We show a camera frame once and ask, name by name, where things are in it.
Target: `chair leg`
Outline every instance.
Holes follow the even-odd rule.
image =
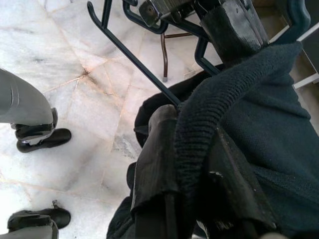
[[[167,60],[167,51],[166,51],[166,45],[165,45],[165,33],[162,33],[160,35],[160,44],[161,44],[161,50],[163,52],[163,61],[164,61],[163,82],[167,82],[168,60]]]

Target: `floor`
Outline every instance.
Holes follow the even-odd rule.
[[[58,127],[73,135],[66,145],[22,154],[14,131],[0,124],[0,234],[12,213],[58,200],[72,213],[61,239],[103,239],[129,192],[126,169],[141,150],[135,115],[158,90],[93,24],[86,1],[0,0],[0,66],[43,92],[58,110]],[[101,17],[103,0],[92,2]],[[115,35],[161,78],[160,37],[128,21],[121,1],[110,19]],[[195,45],[192,36],[167,40],[167,86],[200,71]],[[212,47],[207,52],[221,62]]]

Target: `marble floor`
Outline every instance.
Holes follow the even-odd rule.
[[[72,213],[61,239],[103,239],[129,192],[126,169],[141,150],[135,115],[159,91],[93,24],[86,1],[0,0],[0,67],[39,89],[57,108],[58,127],[73,135],[60,147],[22,154],[14,131],[0,124],[0,234],[13,212],[58,200]],[[101,17],[104,1],[91,1]],[[127,20],[121,1],[113,3],[110,28],[162,77],[160,37]],[[195,45],[192,36],[167,40],[167,86],[200,71]],[[220,63],[211,46],[206,57]]]

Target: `gray trouser leg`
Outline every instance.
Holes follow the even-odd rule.
[[[0,69],[0,122],[28,126],[51,124],[49,102],[28,82]]]
[[[52,239],[50,226],[23,228],[18,231],[0,235],[0,239]]]

